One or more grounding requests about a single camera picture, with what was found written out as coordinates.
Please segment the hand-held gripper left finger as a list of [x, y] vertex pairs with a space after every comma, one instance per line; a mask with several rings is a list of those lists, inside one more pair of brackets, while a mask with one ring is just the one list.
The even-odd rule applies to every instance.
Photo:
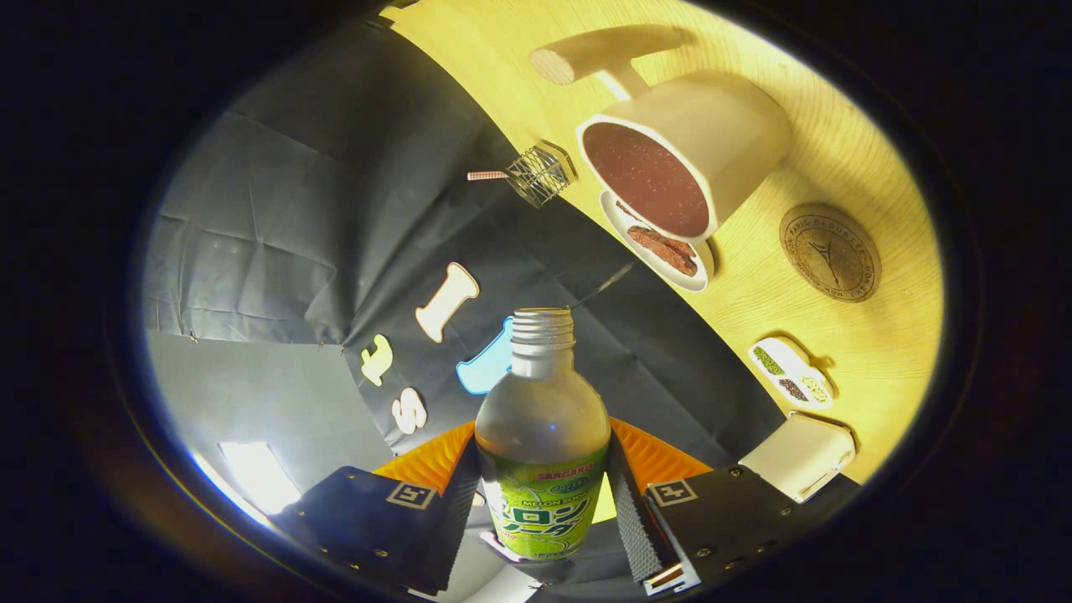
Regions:
[[480, 480], [474, 421], [374, 471], [342, 466], [276, 526], [385, 588], [446, 590]]

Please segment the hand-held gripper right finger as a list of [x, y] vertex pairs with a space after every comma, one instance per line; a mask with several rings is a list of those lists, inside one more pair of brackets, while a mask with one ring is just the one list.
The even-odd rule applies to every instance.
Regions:
[[606, 475], [632, 580], [651, 598], [717, 587], [808, 536], [838, 508], [822, 489], [851, 461], [851, 433], [789, 417], [739, 461], [712, 468], [621, 420]]

